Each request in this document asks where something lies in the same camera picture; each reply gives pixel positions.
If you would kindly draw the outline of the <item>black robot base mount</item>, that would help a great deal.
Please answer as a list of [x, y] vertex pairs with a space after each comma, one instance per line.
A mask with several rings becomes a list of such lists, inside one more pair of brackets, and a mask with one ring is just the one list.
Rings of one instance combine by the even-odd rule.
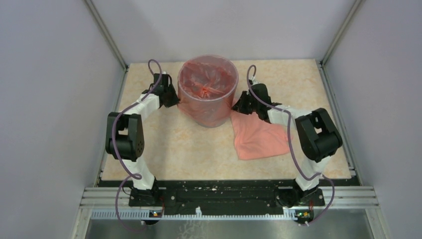
[[332, 196], [340, 195], [342, 186], [350, 189], [356, 180], [320, 180], [305, 192], [293, 180], [155, 180], [152, 189], [137, 189], [134, 182], [101, 181], [99, 187], [115, 187], [113, 202], [126, 202], [130, 208], [158, 207], [168, 216], [192, 215], [196, 210], [205, 216], [282, 215], [293, 207], [325, 207]]

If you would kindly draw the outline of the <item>flat pink trash bag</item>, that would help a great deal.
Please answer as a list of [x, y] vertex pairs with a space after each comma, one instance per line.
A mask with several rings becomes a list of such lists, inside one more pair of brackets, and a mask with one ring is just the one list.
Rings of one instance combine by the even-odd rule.
[[288, 136], [283, 126], [250, 115], [231, 112], [234, 148], [238, 159], [255, 160], [284, 155], [290, 152]]

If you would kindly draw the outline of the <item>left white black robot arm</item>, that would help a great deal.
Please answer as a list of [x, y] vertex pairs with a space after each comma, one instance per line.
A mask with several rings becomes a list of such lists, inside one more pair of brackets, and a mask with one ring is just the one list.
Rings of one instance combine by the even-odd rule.
[[150, 172], [143, 157], [146, 147], [143, 123], [162, 107], [172, 107], [179, 102], [172, 77], [166, 72], [154, 73], [153, 83], [141, 96], [121, 112], [111, 112], [107, 116], [107, 154], [118, 160], [133, 180], [133, 186], [142, 190], [141, 200], [148, 206], [159, 201], [159, 192], [154, 189], [155, 176]]

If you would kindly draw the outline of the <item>grey plastic trash bin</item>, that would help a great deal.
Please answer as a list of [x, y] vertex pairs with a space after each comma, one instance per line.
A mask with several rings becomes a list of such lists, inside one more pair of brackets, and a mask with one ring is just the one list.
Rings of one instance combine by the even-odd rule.
[[212, 118], [202, 118], [202, 119], [194, 119], [194, 122], [202, 127], [207, 128], [215, 128], [223, 125], [228, 118], [221, 118], [221, 119], [212, 119]]

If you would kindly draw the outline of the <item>translucent red trash bag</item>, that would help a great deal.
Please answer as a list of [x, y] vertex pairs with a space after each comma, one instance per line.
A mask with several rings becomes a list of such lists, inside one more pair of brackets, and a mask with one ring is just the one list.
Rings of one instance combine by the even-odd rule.
[[178, 73], [178, 109], [192, 120], [229, 118], [238, 82], [230, 60], [217, 55], [192, 58]]

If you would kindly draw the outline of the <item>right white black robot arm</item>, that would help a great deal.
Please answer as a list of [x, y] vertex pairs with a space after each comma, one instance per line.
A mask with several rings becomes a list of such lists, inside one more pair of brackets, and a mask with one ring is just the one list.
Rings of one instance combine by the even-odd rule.
[[288, 146], [299, 175], [295, 179], [298, 188], [292, 191], [292, 199], [305, 205], [312, 199], [311, 189], [319, 185], [319, 178], [331, 157], [342, 147], [342, 137], [328, 111], [318, 108], [313, 111], [298, 110], [274, 103], [265, 84], [248, 81], [248, 90], [243, 91], [233, 110], [245, 115], [256, 113], [262, 121], [283, 125], [287, 136], [296, 129], [305, 159], [299, 164], [289, 140]]

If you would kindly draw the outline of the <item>aluminium frame rail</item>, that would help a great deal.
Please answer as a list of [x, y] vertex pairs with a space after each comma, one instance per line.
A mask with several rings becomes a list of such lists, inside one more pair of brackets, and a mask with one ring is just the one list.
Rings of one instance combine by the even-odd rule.
[[[336, 186], [334, 194], [332, 194], [331, 187], [322, 186], [320, 189], [326, 202], [333, 198], [332, 209], [372, 209], [380, 207], [375, 190], [371, 186]], [[117, 190], [117, 187], [85, 188], [79, 207], [110, 208], [115, 204]]]

